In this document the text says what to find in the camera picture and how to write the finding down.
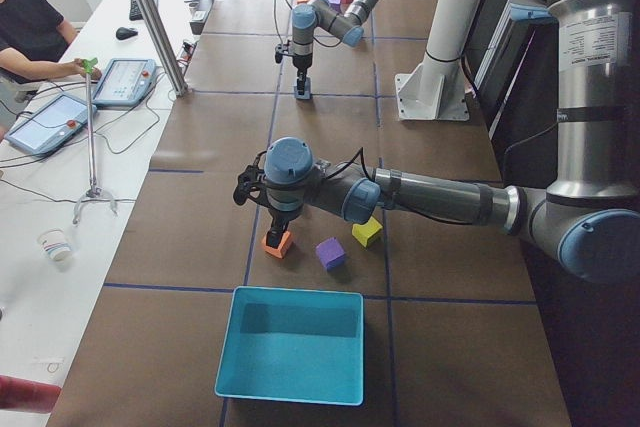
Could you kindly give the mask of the person hand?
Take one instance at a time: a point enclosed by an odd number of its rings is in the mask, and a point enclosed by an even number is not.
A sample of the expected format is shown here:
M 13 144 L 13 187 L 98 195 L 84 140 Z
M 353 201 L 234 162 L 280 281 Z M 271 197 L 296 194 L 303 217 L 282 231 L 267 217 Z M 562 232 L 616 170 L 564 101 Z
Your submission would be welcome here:
M 84 66 L 84 60 L 79 58 L 76 58 L 73 61 L 62 64 L 62 67 L 65 69 L 67 76 L 70 76 L 70 75 L 85 76 L 87 73 Z

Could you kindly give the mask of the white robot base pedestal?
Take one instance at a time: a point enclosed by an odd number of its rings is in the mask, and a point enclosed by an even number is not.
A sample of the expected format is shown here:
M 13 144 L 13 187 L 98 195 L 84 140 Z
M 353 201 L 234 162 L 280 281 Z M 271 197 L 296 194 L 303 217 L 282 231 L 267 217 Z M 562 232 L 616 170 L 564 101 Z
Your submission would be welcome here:
M 466 122 L 461 67 L 481 0 L 438 0 L 422 61 L 395 76 L 401 121 Z

